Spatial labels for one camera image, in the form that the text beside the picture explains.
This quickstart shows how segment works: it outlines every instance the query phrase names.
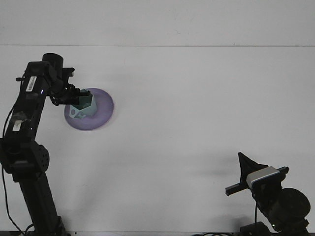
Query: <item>black robotic arm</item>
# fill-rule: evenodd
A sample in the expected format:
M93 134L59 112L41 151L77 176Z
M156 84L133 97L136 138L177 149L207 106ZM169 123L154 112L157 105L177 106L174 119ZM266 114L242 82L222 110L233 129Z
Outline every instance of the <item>black robotic arm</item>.
M225 189L229 196L244 189L252 192L259 210L269 220L279 236L309 236L304 218L311 209L306 196L294 188L282 188L281 182L288 173L288 167L274 167L258 164L247 156L238 153L241 166L240 183ZM244 236L270 236L262 223L241 228Z
M68 83L73 71L63 68L63 58L57 54L44 54L42 61L29 62L24 75L16 79L22 83L19 96L0 139L0 162L20 184L35 235L65 235L45 173L49 153L35 137L47 96L54 105L76 105L80 96L90 95Z

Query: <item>black cable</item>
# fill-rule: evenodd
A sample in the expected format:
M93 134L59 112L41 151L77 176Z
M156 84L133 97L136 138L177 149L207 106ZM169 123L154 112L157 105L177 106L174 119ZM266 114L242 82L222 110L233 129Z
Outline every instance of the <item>black cable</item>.
M211 236L235 236L233 234L230 234L230 233L211 233L211 232L208 232L208 233L204 233L204 234L195 234L195 235L192 235L192 236L205 236L205 235L211 235Z
M24 231L25 235L27 235L28 230L29 230L31 227L33 227L33 226L34 226L33 224L30 224L30 225L25 229L25 231Z
M9 121L9 118L10 118L11 113L12 113L13 110L14 110L15 104L16 104L16 102L14 103L14 105L13 105L13 107L11 108L11 110L10 110L8 116L7 116L6 119L5 119L4 127L3 127L3 130L2 130L2 138L4 138L5 130L6 130L6 125L7 125L8 121ZM3 181L4 195L5 195L6 213L7 213L8 217L9 217L10 221L12 222L12 224L18 229L18 231L19 231L21 234L23 234L23 235L25 236L27 230L28 230L30 227L32 227L32 224L27 227L27 230L26 230L26 232L24 233L24 232L17 226L17 224L14 222L14 220L11 218L10 212L9 212L8 196L7 196L7 190L6 190L6 185L5 185L4 168L3 168L3 166L2 166L2 169L1 169L1 173L2 173L2 181Z
M2 181L3 181L3 188L4 188L4 194L5 194L5 206L6 206L6 213L8 214L9 219L11 220L12 224L23 234L25 235L22 230L15 224L15 222L13 221L13 219L10 216L10 212L9 212L9 206L8 206L8 196L7 196L7 192L6 192L6 186L5 186L5 180L4 180L4 168L2 166Z
M256 206L255 206L255 231L256 231L256 234L258 235L258 228L257 228L257 210L258 210L258 203L256 203Z

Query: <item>white wall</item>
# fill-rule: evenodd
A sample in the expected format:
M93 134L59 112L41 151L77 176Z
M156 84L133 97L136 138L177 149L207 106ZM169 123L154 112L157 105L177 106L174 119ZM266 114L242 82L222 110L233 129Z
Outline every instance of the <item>white wall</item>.
M289 166L283 186L314 204L315 2L0 6L3 121L18 92L14 78L46 52L75 67L76 86L104 89L115 102L108 124L83 132L47 100L37 141L50 152L47 175L67 229L238 231L254 212L249 191L224 193L239 180L239 151ZM234 44L256 47L212 47ZM22 193L6 179L11 214L26 226ZM0 229L13 230L1 188L0 207ZM307 219L314 232L314 212Z

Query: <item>purple plate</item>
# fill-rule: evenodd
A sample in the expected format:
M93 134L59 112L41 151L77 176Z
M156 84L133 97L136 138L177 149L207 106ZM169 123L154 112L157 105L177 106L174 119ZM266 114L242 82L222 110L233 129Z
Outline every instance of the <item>purple plate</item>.
M104 90L98 88L86 88L93 94L97 112L93 116L86 116L82 119L71 118L69 116L70 105L66 105L64 108L64 117L75 129L79 130L92 130L104 125L112 116L114 112L114 101L112 97Z

